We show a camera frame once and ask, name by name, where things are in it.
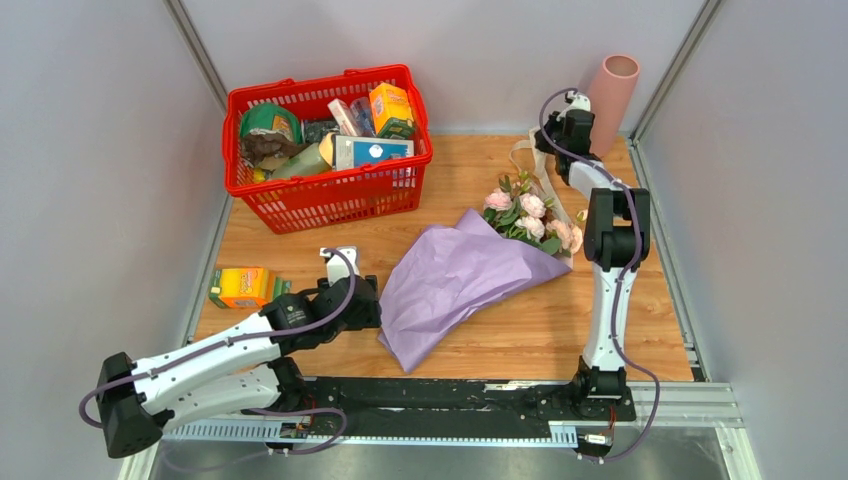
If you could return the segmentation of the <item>pink cylindrical vase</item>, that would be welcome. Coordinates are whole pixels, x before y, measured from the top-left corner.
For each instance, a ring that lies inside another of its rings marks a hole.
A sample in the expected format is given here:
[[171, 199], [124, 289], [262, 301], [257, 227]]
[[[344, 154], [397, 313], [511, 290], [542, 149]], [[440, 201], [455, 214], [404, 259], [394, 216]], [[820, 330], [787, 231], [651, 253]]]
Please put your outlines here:
[[585, 75], [594, 123], [590, 152], [606, 156], [612, 149], [640, 76], [640, 65], [631, 56], [612, 54]]

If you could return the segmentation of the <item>cream ribbon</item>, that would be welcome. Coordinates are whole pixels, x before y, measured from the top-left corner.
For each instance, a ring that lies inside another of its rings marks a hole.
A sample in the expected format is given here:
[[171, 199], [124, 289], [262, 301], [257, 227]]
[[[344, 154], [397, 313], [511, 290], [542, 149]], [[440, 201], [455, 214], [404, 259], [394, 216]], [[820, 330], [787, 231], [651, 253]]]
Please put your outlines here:
[[538, 192], [543, 192], [546, 198], [551, 198], [553, 200], [553, 210], [556, 218], [566, 224], [572, 224], [572, 219], [566, 213], [562, 202], [560, 201], [559, 196], [555, 188], [553, 187], [550, 177], [548, 175], [546, 167], [548, 155], [539, 150], [536, 146], [535, 134], [539, 130], [540, 128], [538, 126], [531, 127], [528, 131], [526, 139], [522, 139], [514, 143], [509, 152], [509, 160], [515, 166], [515, 168], [519, 172], [521, 172], [524, 170], [524, 167], [516, 160], [515, 155], [520, 150], [530, 151], [534, 161], [533, 177], [535, 178], [534, 182], [536, 184], [536, 190]]

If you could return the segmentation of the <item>purple flower bouquet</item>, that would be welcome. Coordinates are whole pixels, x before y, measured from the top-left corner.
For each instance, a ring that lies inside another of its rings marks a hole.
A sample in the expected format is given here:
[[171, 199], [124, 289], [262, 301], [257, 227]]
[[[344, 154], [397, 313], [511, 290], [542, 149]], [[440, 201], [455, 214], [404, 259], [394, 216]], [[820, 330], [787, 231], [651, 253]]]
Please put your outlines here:
[[405, 373], [478, 311], [566, 275], [583, 244], [527, 173], [503, 176], [453, 226], [431, 225], [393, 268], [380, 298], [380, 342]]

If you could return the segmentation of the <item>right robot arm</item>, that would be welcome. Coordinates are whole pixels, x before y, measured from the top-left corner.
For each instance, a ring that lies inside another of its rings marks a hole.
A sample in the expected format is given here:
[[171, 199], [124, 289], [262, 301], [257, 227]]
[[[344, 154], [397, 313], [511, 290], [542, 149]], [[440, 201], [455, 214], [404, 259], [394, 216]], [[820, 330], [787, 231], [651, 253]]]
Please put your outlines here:
[[585, 110], [542, 112], [534, 135], [538, 149], [554, 156], [557, 174], [589, 202], [583, 252], [593, 274], [592, 320], [563, 401], [578, 419], [633, 421], [633, 363], [623, 337], [633, 284], [650, 252], [650, 193], [628, 186], [590, 153], [593, 121]]

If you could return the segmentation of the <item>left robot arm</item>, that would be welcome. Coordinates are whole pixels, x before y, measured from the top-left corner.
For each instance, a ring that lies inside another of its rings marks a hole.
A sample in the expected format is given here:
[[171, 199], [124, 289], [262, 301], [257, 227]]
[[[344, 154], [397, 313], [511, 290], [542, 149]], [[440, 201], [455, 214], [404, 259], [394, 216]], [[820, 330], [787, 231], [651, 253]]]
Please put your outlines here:
[[241, 410], [293, 414], [313, 403], [291, 355], [380, 325], [376, 276], [282, 293], [235, 326], [158, 356], [107, 357], [80, 403], [109, 457], [139, 453], [187, 423]]

